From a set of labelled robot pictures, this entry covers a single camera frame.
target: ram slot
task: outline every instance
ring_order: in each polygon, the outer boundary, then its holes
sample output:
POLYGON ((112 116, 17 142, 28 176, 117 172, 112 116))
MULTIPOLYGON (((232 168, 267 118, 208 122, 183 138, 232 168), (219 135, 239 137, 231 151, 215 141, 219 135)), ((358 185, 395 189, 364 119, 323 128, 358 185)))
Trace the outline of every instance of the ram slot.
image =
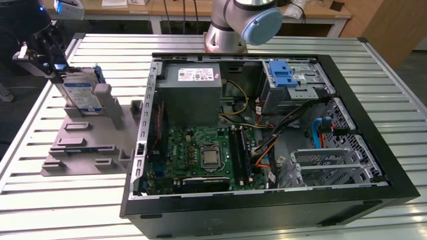
POLYGON ((244 182, 252 182, 252 173, 249 153, 241 129, 231 128, 228 131, 228 138, 233 181, 236 185, 243 186, 244 182))
POLYGON ((252 182, 252 171, 251 171, 251 157, 249 157, 249 150, 247 146, 247 138, 245 138, 245 131, 243 129, 239 129, 240 131, 240 154, 241 154, 241 163, 243 163, 243 175, 244 180, 247 182, 252 182))

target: open computer tower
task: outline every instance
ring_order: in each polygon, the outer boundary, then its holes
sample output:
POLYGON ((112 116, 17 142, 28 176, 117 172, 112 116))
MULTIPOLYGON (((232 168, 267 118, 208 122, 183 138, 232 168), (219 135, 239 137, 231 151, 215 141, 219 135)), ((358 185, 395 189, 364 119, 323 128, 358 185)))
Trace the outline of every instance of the open computer tower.
POLYGON ((343 225, 418 196, 328 55, 153 54, 120 210, 148 238, 343 225))

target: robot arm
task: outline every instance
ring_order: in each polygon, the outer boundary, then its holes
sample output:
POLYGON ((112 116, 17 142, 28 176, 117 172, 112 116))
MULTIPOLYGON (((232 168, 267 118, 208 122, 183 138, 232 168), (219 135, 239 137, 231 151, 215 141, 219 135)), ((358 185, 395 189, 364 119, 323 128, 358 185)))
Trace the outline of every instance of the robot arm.
POLYGON ((282 22, 276 0, 215 0, 205 50, 241 53, 245 43, 261 45, 276 35, 282 22))
POLYGON ((0 45, 31 74, 63 83, 65 42, 40 1, 0 0, 0 45))

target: motherboard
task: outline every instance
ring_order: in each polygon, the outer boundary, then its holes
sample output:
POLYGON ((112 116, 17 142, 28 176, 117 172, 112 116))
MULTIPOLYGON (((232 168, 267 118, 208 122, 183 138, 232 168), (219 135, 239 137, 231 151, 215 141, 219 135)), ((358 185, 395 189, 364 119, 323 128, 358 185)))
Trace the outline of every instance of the motherboard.
POLYGON ((149 194, 265 189, 264 171, 252 172, 253 130, 171 128, 167 160, 151 163, 149 194))

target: blue cable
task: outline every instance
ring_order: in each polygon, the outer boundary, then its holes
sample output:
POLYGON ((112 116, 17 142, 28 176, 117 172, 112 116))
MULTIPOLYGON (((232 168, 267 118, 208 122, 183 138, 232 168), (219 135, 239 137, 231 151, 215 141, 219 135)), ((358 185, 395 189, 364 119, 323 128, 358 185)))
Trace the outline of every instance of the blue cable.
POLYGON ((312 141, 314 141, 314 145, 316 149, 322 148, 322 144, 320 144, 320 138, 318 135, 318 124, 320 124, 323 122, 322 117, 318 117, 314 121, 312 121, 312 126, 311 126, 311 132, 312 132, 312 141))

